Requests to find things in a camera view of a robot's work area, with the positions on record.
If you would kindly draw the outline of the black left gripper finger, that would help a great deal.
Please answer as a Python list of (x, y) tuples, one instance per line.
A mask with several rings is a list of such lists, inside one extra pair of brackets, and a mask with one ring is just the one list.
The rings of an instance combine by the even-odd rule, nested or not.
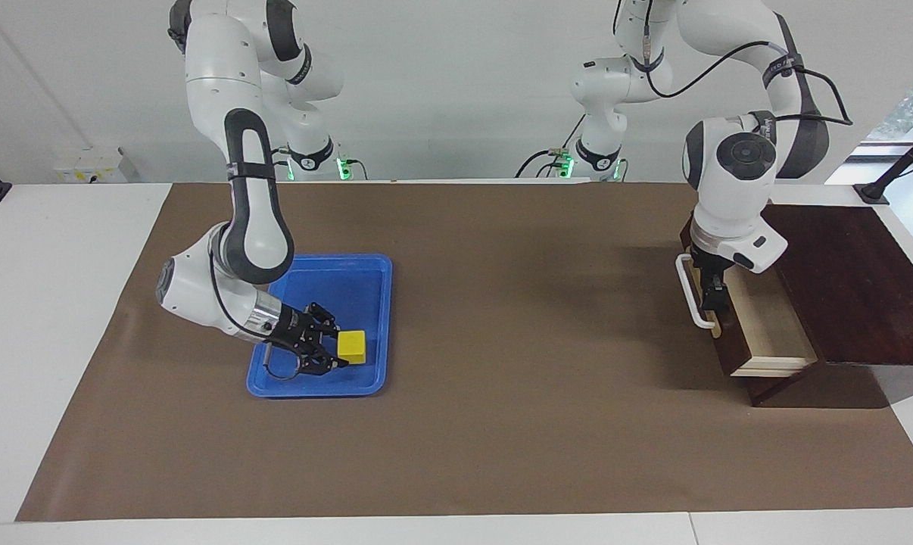
[(701, 275), (701, 310), (720, 313), (729, 307), (729, 291), (724, 275)]

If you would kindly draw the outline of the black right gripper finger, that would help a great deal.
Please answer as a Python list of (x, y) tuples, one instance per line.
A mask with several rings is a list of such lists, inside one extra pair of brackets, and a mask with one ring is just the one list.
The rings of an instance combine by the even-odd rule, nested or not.
[(333, 356), (321, 344), (298, 344), (294, 346), (293, 353), (298, 359), (296, 376), (322, 376), (333, 369), (347, 368), (350, 365), (346, 359)]
[(340, 328), (336, 324), (335, 315), (330, 313), (321, 304), (312, 303), (304, 308), (307, 317), (307, 331), (320, 335), (320, 337), (338, 338)]

